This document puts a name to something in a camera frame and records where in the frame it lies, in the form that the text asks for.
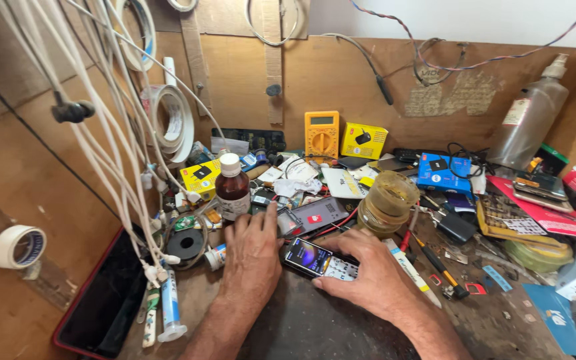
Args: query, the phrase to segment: red and blue twisted wire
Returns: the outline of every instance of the red and blue twisted wire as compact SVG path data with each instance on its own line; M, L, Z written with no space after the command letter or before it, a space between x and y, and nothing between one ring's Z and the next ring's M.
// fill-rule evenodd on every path
M431 67L431 68L434 68L434 69L440 69L440 70L447 70L447 71L470 70L470 69L475 69L476 67L480 67L480 66L482 66L482 65L485 65L485 64L487 64L487 63L489 63L489 62L492 62L492 61L499 61L499 60L503 60L503 59L523 58L524 56L531 55L532 53L535 53L535 52L537 52L537 51L539 51L539 50L541 50L541 49L543 49L543 48L545 48L545 47L548 47L548 46L553 45L554 43L560 41L560 40L561 40L563 37L565 37L569 32L571 32L572 29L574 29L574 28L576 27L576 21L575 21L575 22L568 28L568 30L566 30L565 33L563 33L563 34L561 34L560 36L558 36L555 40L549 42L549 43L546 44L546 45L539 46L539 47L537 47L537 48L535 48L535 49L533 49L533 50L530 50L530 51L528 51L527 53L524 53L524 54L521 54L521 55L497 56L496 58L488 59L488 60L486 60L486 61L480 62L480 63L475 64L475 65L471 65L471 66L468 66L468 67L457 67L457 68L443 67L443 66L439 66L439 65L435 65L435 64L428 63L428 62L426 61L426 59L424 59L424 57L421 55L421 52L420 52L419 48L417 47L417 44L415 43L415 39L413 38L410 30L408 29L408 27L404 24L404 22L403 22L400 18L395 17L395 16L392 16L392 15L385 15L385 14L382 14L382 13L376 13L376 12L373 12L372 10L364 9L363 7L357 5L357 4L354 2L354 0L349 0L349 1L350 1L350 2L354 5L354 7L356 7L356 9L359 10L359 11L362 11L362 12L365 12L365 13L369 13L369 14L371 14L371 15L375 15L375 16L379 16L379 17L384 17L384 18L386 18L386 19L396 20L398 23L400 23L400 25L401 25L401 26L404 28L404 30L407 32L408 37L410 37L410 40L412 41L412 45L415 47L415 52L417 53L417 57L418 57L421 61L423 61L424 64L426 64L426 66L428 66L428 67Z

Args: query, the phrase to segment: white wall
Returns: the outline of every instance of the white wall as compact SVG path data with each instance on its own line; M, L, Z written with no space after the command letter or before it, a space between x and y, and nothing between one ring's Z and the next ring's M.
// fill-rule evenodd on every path
M544 45L576 20L576 0L355 0L400 18L415 39ZM348 0L312 0L309 35L407 38L395 20L360 12ZM576 28L556 43L576 47Z

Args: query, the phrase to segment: yellow box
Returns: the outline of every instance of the yellow box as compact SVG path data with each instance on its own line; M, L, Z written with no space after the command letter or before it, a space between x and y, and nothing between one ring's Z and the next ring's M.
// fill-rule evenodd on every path
M388 130L383 127L346 123L340 154L379 159Z
M209 201L214 197L214 180L221 173L219 160L183 168L180 172L186 190L198 193L204 201Z

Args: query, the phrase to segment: hand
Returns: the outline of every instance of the hand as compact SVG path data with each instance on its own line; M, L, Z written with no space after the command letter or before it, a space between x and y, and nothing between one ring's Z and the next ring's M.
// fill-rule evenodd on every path
M225 236L227 255L219 296L258 315L282 273L278 250L284 239L277 239L277 203L270 203L265 213L237 217Z
M397 264L385 244L368 230L350 229L320 244L359 260L357 279L318 277L312 283L332 296L347 299L397 327L411 314L426 311L428 299Z

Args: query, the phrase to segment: yellow multimeter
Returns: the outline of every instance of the yellow multimeter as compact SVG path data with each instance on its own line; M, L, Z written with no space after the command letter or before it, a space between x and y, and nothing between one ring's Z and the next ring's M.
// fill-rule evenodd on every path
M309 111L305 114L306 155L339 156L339 111ZM318 163L331 159L315 158Z

